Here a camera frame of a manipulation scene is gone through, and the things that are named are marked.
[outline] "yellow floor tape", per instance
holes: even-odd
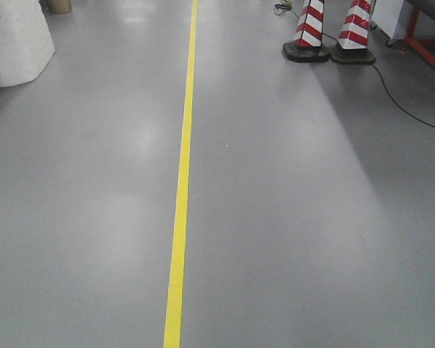
[[[169,292],[167,296],[164,348],[179,348],[181,346],[183,282],[186,266],[187,215],[189,210],[190,147],[194,106],[197,15],[198,0],[193,0],[190,24],[190,44],[188,48],[186,99],[183,111],[181,159],[179,163],[178,193],[175,206],[173,256],[171,260]]]

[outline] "electrical cord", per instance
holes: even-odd
[[[380,70],[379,70],[375,65],[372,65],[372,67],[373,67],[374,70],[378,73],[378,76],[379,76],[379,78],[380,78],[380,80],[381,80],[381,82],[382,82],[382,86],[384,87],[386,94],[389,96],[389,98],[390,98],[390,100],[393,102],[393,104],[395,104],[395,105],[398,107],[398,109],[400,109],[401,111],[403,111],[403,112],[404,112],[405,114],[407,114],[408,116],[412,117],[414,120],[416,120],[416,121],[418,121],[418,122],[420,122],[420,123],[423,123],[424,125],[427,125],[428,127],[435,128],[435,125],[432,125],[431,123],[428,123],[428,122],[426,122],[426,121],[420,119],[419,117],[417,117],[417,116],[411,114],[411,113],[410,113],[409,111],[407,111],[404,107],[402,107],[402,106],[398,103],[398,101],[397,101],[397,100],[392,96],[392,94],[390,93],[390,90],[388,89],[388,87],[387,87],[386,84],[385,84],[384,76],[382,75],[381,71],[380,71]]]
[[[282,1],[281,4],[275,4],[274,5],[274,14],[276,16],[281,16],[285,12],[293,12],[291,10],[291,4],[290,3],[286,2],[286,1]]]
[[[293,13],[293,14],[294,14],[298,19],[299,19],[299,15],[298,15],[295,11],[293,11],[293,10],[291,9],[291,4],[289,4],[289,6],[290,6],[290,9],[287,9],[287,10],[283,11],[282,13],[285,13],[285,12],[292,12],[292,13]],[[322,35],[327,36],[328,38],[331,38],[332,40],[337,41],[336,38],[334,38],[333,36],[331,36],[331,35],[329,35],[329,34],[327,34],[327,33],[323,33]],[[392,94],[390,93],[390,90],[389,90],[389,88],[386,86],[385,79],[384,79],[384,76],[382,75],[381,71],[380,71],[380,70],[379,70],[375,65],[372,65],[372,67],[373,67],[374,70],[378,73],[378,76],[379,76],[379,78],[380,78],[380,80],[381,80],[381,82],[382,82],[382,86],[384,87],[384,90],[385,90],[385,92],[386,92],[386,95],[390,98],[391,102],[392,102],[393,104],[395,104],[395,106],[396,106],[398,109],[400,109],[401,111],[403,111],[406,115],[410,116],[410,117],[413,118],[414,120],[416,120],[416,121],[418,121],[418,122],[420,122],[420,123],[422,123],[422,124],[424,124],[424,125],[427,125],[428,127],[431,127],[431,128],[433,128],[433,129],[435,129],[435,125],[432,125],[431,123],[428,123],[428,122],[426,122],[426,121],[420,119],[419,117],[415,116],[415,115],[412,114],[411,112],[407,111],[404,107],[402,107],[402,106],[398,103],[398,101],[397,101],[397,100],[392,96]]]

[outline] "red and white striped cone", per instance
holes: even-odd
[[[283,44],[285,56],[295,62],[325,62],[330,52],[322,44],[324,0],[304,0],[294,41]]]
[[[337,44],[331,47],[331,57],[340,64],[373,64],[368,50],[371,9],[375,0],[353,0]]]

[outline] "white column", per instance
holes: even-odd
[[[38,0],[0,0],[0,87],[35,80],[53,53]]]

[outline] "cone base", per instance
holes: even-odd
[[[298,63],[327,62],[330,56],[328,48],[324,45],[320,49],[301,49],[295,41],[284,43],[282,52],[288,60]]]
[[[372,65],[376,62],[376,56],[374,56],[368,49],[358,50],[356,54],[355,50],[343,50],[338,45],[330,47],[331,58],[335,63],[339,64],[351,64],[351,65]]]

